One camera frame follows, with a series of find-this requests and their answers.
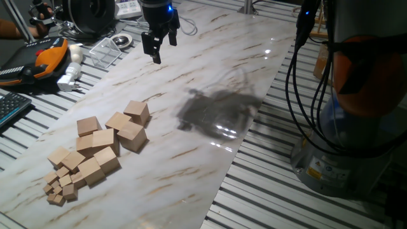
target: metal pole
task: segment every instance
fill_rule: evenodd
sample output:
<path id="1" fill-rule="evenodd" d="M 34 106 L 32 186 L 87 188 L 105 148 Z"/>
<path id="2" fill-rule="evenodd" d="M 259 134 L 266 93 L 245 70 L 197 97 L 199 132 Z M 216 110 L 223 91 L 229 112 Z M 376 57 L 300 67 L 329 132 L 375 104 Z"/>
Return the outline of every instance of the metal pole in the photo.
<path id="1" fill-rule="evenodd" d="M 24 22 L 23 17 L 21 16 L 17 6 L 14 3 L 14 0 L 1 0 L 6 7 L 8 14 L 10 15 L 12 21 L 20 31 L 21 36 L 28 43 L 35 42 L 34 37 L 32 36 L 30 30 L 28 30 L 27 24 Z"/>
<path id="2" fill-rule="evenodd" d="M 238 10 L 239 13 L 258 15 L 259 13 L 252 7 L 253 0 L 245 0 L 244 6 Z"/>

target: white plug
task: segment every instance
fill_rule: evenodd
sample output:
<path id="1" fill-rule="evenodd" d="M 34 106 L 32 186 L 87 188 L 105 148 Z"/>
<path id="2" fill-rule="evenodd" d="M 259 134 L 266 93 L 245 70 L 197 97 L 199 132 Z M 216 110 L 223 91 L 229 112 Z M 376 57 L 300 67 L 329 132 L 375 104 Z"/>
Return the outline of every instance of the white plug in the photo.
<path id="1" fill-rule="evenodd" d="M 57 82 L 59 89 L 63 92 L 77 90 L 79 88 L 79 85 L 75 83 L 75 80 L 78 79 L 80 72 L 80 64 L 75 62 L 70 63 L 65 71 L 66 74 L 61 76 L 61 78 Z"/>

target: wooden cube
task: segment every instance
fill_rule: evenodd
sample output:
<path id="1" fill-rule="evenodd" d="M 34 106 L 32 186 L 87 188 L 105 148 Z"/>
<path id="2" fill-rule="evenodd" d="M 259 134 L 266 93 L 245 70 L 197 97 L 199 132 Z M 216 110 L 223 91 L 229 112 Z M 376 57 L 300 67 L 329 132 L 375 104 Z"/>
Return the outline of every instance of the wooden cube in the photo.
<path id="1" fill-rule="evenodd" d="M 116 112 L 105 124 L 106 128 L 113 128 L 115 134 L 123 128 L 128 121 L 133 121 L 132 117 Z"/>
<path id="2" fill-rule="evenodd" d="M 95 153 L 95 159 L 105 174 L 108 174 L 120 166 L 117 156 L 110 147 L 106 147 Z"/>
<path id="3" fill-rule="evenodd" d="M 105 178 L 102 168 L 94 157 L 78 165 L 78 168 L 88 185 L 93 185 L 97 181 Z"/>
<path id="4" fill-rule="evenodd" d="M 64 187 L 68 184 L 72 184 L 71 176 L 69 174 L 65 175 L 64 177 L 59 179 L 59 183 L 60 183 L 61 187 Z"/>
<path id="5" fill-rule="evenodd" d="M 45 194 L 47 194 L 47 195 L 53 193 L 53 188 L 52 188 L 52 186 L 49 185 L 49 184 L 47 184 L 47 185 L 43 188 L 43 190 L 45 191 Z"/>
<path id="6" fill-rule="evenodd" d="M 45 180 L 48 184 L 52 184 L 52 183 L 54 183 L 55 181 L 58 180 L 58 175 L 57 175 L 54 171 L 51 171 L 49 174 L 47 174 L 47 175 L 44 177 L 44 180 Z"/>
<path id="7" fill-rule="evenodd" d="M 96 130 L 102 130 L 96 116 L 78 120 L 76 124 L 78 126 L 78 135 L 80 137 L 92 134 Z"/>
<path id="8" fill-rule="evenodd" d="M 56 195 L 55 198 L 53 199 L 53 204 L 58 205 L 58 206 L 63 206 L 65 201 L 66 200 L 62 195 Z"/>
<path id="9" fill-rule="evenodd" d="M 76 139 L 76 151 L 86 158 L 91 158 L 99 151 L 99 148 L 93 148 L 93 134 L 78 137 Z"/>
<path id="10" fill-rule="evenodd" d="M 66 200 L 75 200 L 78 198 L 78 189 L 75 188 L 74 184 L 68 184 L 64 187 L 62 195 Z"/>
<path id="11" fill-rule="evenodd" d="M 71 175 L 72 184 L 75 185 L 76 189 L 80 189 L 86 185 L 86 181 L 82 176 L 81 172 L 77 172 Z"/>
<path id="12" fill-rule="evenodd" d="M 93 133 L 93 144 L 94 148 L 102 150 L 106 147 L 111 147 L 116 155 L 119 155 L 119 141 L 114 134 L 114 129 L 110 128 L 107 130 L 99 130 Z"/>
<path id="13" fill-rule="evenodd" d="M 55 199 L 56 196 L 57 196 L 56 194 L 51 193 L 51 194 L 49 194 L 46 201 L 48 201 L 48 203 L 50 203 L 50 204 L 54 204 L 53 200 Z"/>
<path id="14" fill-rule="evenodd" d="M 126 125 L 117 133 L 121 145 L 133 152 L 139 148 L 147 140 L 147 135 L 144 127 L 128 121 Z"/>
<path id="15" fill-rule="evenodd" d="M 60 195 L 61 191 L 62 191 L 61 186 L 58 186 L 58 187 L 53 189 L 53 193 L 56 194 L 56 195 Z"/>
<path id="16" fill-rule="evenodd" d="M 68 156 L 62 160 L 62 164 L 67 167 L 71 172 L 76 173 L 78 171 L 78 165 L 85 160 L 85 157 L 76 152 L 72 151 Z"/>
<path id="17" fill-rule="evenodd" d="M 58 176 L 59 178 L 65 176 L 65 175 L 68 174 L 68 173 L 69 173 L 69 169 L 67 169 L 65 166 L 62 166 L 62 168 L 60 168 L 60 169 L 56 172 L 56 174 L 57 174 L 57 176 Z"/>
<path id="18" fill-rule="evenodd" d="M 124 111 L 125 115 L 132 117 L 133 122 L 144 126 L 150 117 L 148 106 L 145 102 L 130 101 Z"/>
<path id="19" fill-rule="evenodd" d="M 62 160 L 68 156 L 69 151 L 65 149 L 62 146 L 59 146 L 54 152 L 48 156 L 48 160 L 51 162 L 51 164 L 56 168 L 60 169 L 62 168 Z"/>
<path id="20" fill-rule="evenodd" d="M 55 181 L 54 183 L 51 184 L 52 188 L 56 188 L 59 186 L 59 181 Z"/>

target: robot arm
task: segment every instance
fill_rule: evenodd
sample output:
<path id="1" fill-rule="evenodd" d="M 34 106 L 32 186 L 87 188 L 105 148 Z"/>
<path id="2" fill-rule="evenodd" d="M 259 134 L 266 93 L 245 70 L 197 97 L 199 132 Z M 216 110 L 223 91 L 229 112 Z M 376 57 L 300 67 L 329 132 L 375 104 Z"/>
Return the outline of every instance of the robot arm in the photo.
<path id="1" fill-rule="evenodd" d="M 153 62 L 161 64 L 160 46 L 168 34 L 170 45 L 177 46 L 177 29 L 179 18 L 173 9 L 171 0 L 139 0 L 144 19 L 149 24 L 149 31 L 141 34 L 144 53 L 153 58 Z"/>

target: white ball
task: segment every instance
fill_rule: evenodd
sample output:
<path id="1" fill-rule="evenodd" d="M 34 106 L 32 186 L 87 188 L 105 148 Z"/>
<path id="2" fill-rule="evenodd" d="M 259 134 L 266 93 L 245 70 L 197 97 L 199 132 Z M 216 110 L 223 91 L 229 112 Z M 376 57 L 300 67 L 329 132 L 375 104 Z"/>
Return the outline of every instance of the white ball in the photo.
<path id="1" fill-rule="evenodd" d="M 72 62 L 81 64 L 82 63 L 82 55 L 78 55 L 78 54 L 71 55 L 71 60 L 72 60 Z"/>
<path id="2" fill-rule="evenodd" d="M 71 51 L 71 54 L 82 55 L 82 50 L 78 45 L 71 45 L 69 50 Z"/>

